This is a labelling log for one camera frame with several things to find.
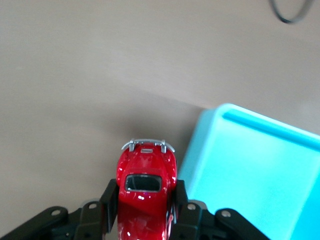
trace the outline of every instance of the toy car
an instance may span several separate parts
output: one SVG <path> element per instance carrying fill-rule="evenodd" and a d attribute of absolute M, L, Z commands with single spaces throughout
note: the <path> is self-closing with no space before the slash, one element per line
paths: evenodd
<path fill-rule="evenodd" d="M 164 140 L 132 139 L 117 165 L 119 240 L 167 240 L 177 185 L 174 148 Z"/>

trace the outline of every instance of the gray surface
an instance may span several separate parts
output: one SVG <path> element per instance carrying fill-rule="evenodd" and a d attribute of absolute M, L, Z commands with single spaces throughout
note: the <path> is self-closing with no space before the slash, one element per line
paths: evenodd
<path fill-rule="evenodd" d="M 166 139 L 180 163 L 203 108 L 320 134 L 319 12 L 286 25 L 268 1 L 2 0 L 0 236 L 99 197 L 131 138 Z"/>

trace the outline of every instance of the black cable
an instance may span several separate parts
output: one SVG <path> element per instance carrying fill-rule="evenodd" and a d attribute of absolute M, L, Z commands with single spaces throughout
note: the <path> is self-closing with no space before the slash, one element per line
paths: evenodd
<path fill-rule="evenodd" d="M 269 0 L 270 5 L 271 5 L 272 10 L 273 10 L 273 13 L 277 16 L 277 18 L 281 22 L 286 23 L 286 24 L 295 24 L 297 22 L 300 22 L 302 19 L 304 19 L 304 17 L 308 13 L 313 1 L 314 0 L 305 0 L 297 15 L 294 16 L 291 19 L 286 19 L 280 14 L 280 12 L 278 10 L 278 7 L 277 7 L 277 4 L 276 4 L 276 0 Z"/>

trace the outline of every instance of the blue plastic container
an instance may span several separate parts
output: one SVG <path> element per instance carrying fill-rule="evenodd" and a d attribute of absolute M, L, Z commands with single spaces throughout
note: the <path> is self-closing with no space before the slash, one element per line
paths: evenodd
<path fill-rule="evenodd" d="M 202 112 L 178 177 L 272 240 L 320 240 L 320 136 L 233 104 Z"/>

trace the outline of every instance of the car body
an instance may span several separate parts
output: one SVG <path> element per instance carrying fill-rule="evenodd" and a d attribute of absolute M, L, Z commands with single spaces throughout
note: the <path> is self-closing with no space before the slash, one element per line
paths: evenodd
<path fill-rule="evenodd" d="M 132 139 L 117 165 L 119 240 L 167 240 L 177 185 L 173 147 L 164 140 Z"/>

